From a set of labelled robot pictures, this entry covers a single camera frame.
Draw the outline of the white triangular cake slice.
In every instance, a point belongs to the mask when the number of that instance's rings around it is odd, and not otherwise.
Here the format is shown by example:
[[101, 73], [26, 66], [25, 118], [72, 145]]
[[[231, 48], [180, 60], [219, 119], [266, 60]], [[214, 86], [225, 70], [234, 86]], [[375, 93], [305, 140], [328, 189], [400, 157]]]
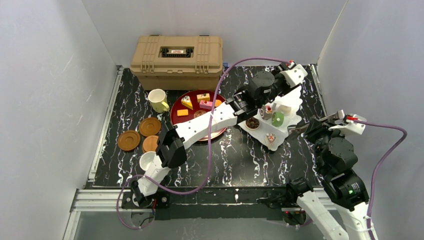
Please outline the white triangular cake slice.
[[274, 145], [275, 140], [276, 140], [276, 135], [275, 134], [273, 134], [273, 133], [267, 133], [265, 135], [265, 143], [266, 143], [266, 146], [268, 148], [271, 148]]

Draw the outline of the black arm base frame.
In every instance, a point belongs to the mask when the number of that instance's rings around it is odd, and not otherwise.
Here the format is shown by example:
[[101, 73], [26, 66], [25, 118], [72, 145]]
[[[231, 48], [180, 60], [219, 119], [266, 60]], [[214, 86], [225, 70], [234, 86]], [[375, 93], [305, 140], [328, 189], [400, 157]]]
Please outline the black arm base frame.
[[290, 226], [311, 223], [284, 187], [205, 187], [193, 194], [178, 195], [159, 189], [137, 202], [126, 190], [119, 206], [123, 210], [147, 211], [158, 221], [176, 219], [266, 219]]

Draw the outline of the white round cake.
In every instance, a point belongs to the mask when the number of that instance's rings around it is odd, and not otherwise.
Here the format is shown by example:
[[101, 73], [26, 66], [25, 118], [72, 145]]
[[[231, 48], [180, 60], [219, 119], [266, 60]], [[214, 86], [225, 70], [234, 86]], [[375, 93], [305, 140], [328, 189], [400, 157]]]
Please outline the white round cake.
[[276, 104], [275, 111], [282, 113], [284, 116], [289, 116], [291, 114], [292, 108], [283, 104]]

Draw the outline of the black tongs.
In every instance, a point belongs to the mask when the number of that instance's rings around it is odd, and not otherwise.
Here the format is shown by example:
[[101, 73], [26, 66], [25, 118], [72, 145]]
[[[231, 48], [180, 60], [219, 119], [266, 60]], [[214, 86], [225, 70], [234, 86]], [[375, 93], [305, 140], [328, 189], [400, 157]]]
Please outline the black tongs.
[[292, 133], [304, 133], [307, 130], [307, 128], [315, 122], [320, 123], [320, 124], [329, 123], [331, 121], [335, 122], [335, 121], [338, 121], [338, 120], [342, 120], [345, 116], [346, 116], [346, 114], [343, 110], [339, 110], [339, 111], [337, 111], [333, 114], [326, 115], [322, 118], [317, 118], [315, 116], [312, 116], [309, 119], [309, 121], [306, 122], [306, 123], [298, 123], [296, 125], [293, 125], [293, 124], [289, 125], [287, 127], [287, 132], [288, 132], [289, 135], [292, 134]]

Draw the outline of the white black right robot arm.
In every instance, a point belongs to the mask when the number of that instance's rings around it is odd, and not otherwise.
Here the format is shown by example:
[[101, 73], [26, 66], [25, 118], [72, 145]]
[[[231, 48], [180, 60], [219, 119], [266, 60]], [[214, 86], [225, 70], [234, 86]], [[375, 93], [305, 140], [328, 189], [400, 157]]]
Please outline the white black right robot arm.
[[290, 200], [306, 212], [325, 240], [378, 239], [368, 211], [371, 200], [367, 188], [353, 170], [358, 157], [346, 139], [348, 133], [360, 135], [364, 131], [357, 119], [356, 115], [348, 115], [336, 124], [335, 119], [312, 117], [304, 132], [306, 140], [314, 145], [317, 172], [323, 178], [321, 185], [343, 224], [335, 220], [303, 177], [286, 185]]

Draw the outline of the white three-tier cake stand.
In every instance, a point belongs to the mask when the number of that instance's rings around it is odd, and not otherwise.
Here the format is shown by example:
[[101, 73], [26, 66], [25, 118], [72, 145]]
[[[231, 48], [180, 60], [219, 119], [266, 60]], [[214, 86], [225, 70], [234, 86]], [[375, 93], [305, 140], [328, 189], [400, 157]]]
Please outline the white three-tier cake stand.
[[303, 102], [301, 89], [302, 87], [298, 86], [285, 96], [277, 96], [274, 101], [257, 110], [253, 116], [258, 120], [257, 127], [248, 127], [246, 121], [238, 126], [270, 151], [276, 151], [289, 136], [288, 127], [296, 126], [302, 120], [297, 114]]

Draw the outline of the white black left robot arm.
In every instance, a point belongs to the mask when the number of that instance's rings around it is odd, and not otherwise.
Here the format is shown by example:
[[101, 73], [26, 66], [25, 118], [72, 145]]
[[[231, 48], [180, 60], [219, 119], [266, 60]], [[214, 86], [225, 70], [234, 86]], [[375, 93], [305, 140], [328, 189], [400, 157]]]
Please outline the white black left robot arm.
[[157, 192], [161, 181], [171, 169], [187, 161], [186, 150], [195, 142], [210, 137], [212, 132], [253, 117], [258, 109], [301, 85], [304, 77], [302, 71], [295, 68], [277, 74], [261, 71], [249, 84], [240, 87], [232, 97], [211, 111], [183, 123], [164, 125], [156, 150], [145, 154], [152, 158], [151, 164], [141, 178], [130, 184], [138, 206], [141, 207]]

